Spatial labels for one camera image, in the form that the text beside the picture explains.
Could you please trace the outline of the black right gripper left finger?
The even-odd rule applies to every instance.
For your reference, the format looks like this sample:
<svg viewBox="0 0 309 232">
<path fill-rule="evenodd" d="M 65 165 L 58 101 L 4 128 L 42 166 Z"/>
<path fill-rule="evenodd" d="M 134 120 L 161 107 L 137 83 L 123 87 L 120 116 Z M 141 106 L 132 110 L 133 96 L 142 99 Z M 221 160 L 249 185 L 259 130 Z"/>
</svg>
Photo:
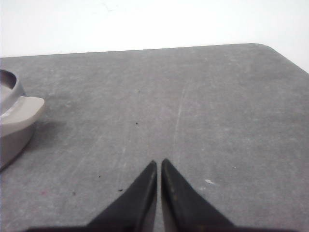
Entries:
<svg viewBox="0 0 309 232">
<path fill-rule="evenodd" d="M 88 223 L 98 232 L 139 232 L 157 189 L 157 164 L 151 161 L 128 189 Z"/>
</svg>

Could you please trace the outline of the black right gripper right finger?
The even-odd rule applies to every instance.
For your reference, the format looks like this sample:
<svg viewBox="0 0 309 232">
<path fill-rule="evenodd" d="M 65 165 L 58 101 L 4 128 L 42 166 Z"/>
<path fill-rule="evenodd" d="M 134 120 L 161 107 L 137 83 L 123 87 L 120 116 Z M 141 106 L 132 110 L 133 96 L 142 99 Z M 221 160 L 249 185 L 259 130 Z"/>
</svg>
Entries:
<svg viewBox="0 0 309 232">
<path fill-rule="evenodd" d="M 161 164 L 161 192 L 179 232 L 223 232 L 236 228 L 194 190 L 169 159 Z"/>
</svg>

